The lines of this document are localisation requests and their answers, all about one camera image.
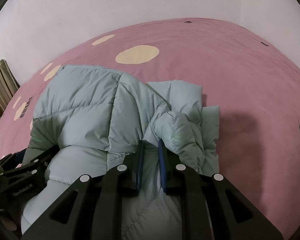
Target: silver rivet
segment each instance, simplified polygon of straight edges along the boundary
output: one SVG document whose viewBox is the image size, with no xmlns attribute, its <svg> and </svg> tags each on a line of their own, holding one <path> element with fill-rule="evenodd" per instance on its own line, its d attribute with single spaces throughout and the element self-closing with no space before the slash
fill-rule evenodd
<svg viewBox="0 0 300 240">
<path fill-rule="evenodd" d="M 81 182 L 86 182 L 86 181 L 88 181 L 90 179 L 90 177 L 88 176 L 88 175 L 82 175 L 81 177 L 80 177 L 80 181 Z"/>
<path fill-rule="evenodd" d="M 127 166 L 124 165 L 124 164 L 121 164 L 121 165 L 119 165 L 119 166 L 117 167 L 117 170 L 118 170 L 118 171 L 125 171 L 126 169 L 127 169 Z"/>
<path fill-rule="evenodd" d="M 222 176 L 221 174 L 219 174 L 219 173 L 214 174 L 214 175 L 213 175 L 213 178 L 214 178 L 215 180 L 218 180 L 218 181 L 222 181 L 222 180 L 223 180 L 223 176 Z"/>
<path fill-rule="evenodd" d="M 184 166 L 183 164 L 178 164 L 178 165 L 176 166 L 176 169 L 177 169 L 178 171 L 184 171 L 184 170 L 186 169 L 186 166 Z"/>
</svg>

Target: polka dot bed sheet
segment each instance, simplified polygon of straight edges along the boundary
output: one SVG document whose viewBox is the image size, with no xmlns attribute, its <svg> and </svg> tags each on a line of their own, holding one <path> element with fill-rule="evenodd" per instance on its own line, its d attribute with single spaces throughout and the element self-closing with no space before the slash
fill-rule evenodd
<svg viewBox="0 0 300 240">
<path fill-rule="evenodd" d="M 125 27 L 56 58 L 17 91 L 0 120 L 0 158 L 27 147 L 34 106 L 66 64 L 101 65 L 142 82 L 181 79 L 220 105 L 224 174 L 288 239 L 300 225 L 300 69 L 229 22 L 187 18 Z"/>
</svg>

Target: yellow spot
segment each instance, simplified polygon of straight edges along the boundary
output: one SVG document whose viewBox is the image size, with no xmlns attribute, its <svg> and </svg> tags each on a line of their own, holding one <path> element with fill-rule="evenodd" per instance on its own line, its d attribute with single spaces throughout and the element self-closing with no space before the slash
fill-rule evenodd
<svg viewBox="0 0 300 240">
<path fill-rule="evenodd" d="M 159 49 L 150 45 L 138 45 L 120 52 L 115 61 L 121 64 L 141 64 L 158 56 Z"/>
<path fill-rule="evenodd" d="M 26 107 L 26 104 L 27 104 L 27 102 L 24 102 L 24 103 L 19 107 L 19 109 L 16 111 L 16 115 L 15 115 L 14 118 L 13 118 L 14 121 L 17 120 L 17 119 L 20 117 L 20 115 L 21 115 L 23 109 L 25 109 L 25 107 Z"/>
<path fill-rule="evenodd" d="M 14 102 L 13 107 L 12 107 L 13 109 L 16 107 L 16 105 L 19 102 L 20 98 L 21 98 L 21 96 Z"/>
<path fill-rule="evenodd" d="M 50 64 L 48 64 L 48 65 L 46 65 L 46 67 L 41 71 L 41 73 L 40 74 L 43 74 L 48 68 L 50 68 L 51 67 L 51 65 L 53 64 L 53 62 L 52 63 L 50 63 Z"/>
<path fill-rule="evenodd" d="M 55 68 L 53 68 L 45 77 L 44 77 L 44 81 L 49 80 L 50 78 L 52 78 L 56 72 L 58 71 L 58 69 L 61 67 L 61 65 L 56 66 Z"/>
<path fill-rule="evenodd" d="M 114 37 L 114 34 L 111 34 L 111 35 L 108 35 L 108 36 L 104 36 L 104 37 L 102 37 L 102 38 L 100 38 L 100 39 L 97 39 L 95 42 L 92 43 L 92 45 L 93 45 L 93 46 L 98 45 L 98 44 L 100 44 L 100 43 L 102 43 L 102 42 L 104 42 L 104 41 L 109 40 L 109 39 L 112 38 L 112 37 Z"/>
</svg>

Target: wrinkled fabric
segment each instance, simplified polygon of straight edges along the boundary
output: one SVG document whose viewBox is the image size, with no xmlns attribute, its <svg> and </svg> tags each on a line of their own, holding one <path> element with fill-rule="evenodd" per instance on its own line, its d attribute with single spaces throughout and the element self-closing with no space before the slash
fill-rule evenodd
<svg viewBox="0 0 300 240">
<path fill-rule="evenodd" d="M 41 95 L 23 164 L 58 144 L 46 188 L 25 205 L 22 231 L 82 174 L 105 174 L 145 141 L 139 195 L 122 203 L 122 239 L 182 239 L 180 199 L 163 193 L 158 140 L 199 174 L 219 171 L 219 107 L 202 107 L 202 87 L 143 84 L 117 70 L 66 65 Z"/>
</svg>

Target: white wall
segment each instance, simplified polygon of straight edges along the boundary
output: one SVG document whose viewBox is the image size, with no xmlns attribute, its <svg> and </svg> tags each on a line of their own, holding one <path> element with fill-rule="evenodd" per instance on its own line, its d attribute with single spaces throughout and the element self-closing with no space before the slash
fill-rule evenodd
<svg viewBox="0 0 300 240">
<path fill-rule="evenodd" d="M 0 12 L 0 59 L 20 84 L 74 46 L 142 22 L 181 17 L 240 24 L 300 68 L 296 0 L 8 0 Z"/>
</svg>

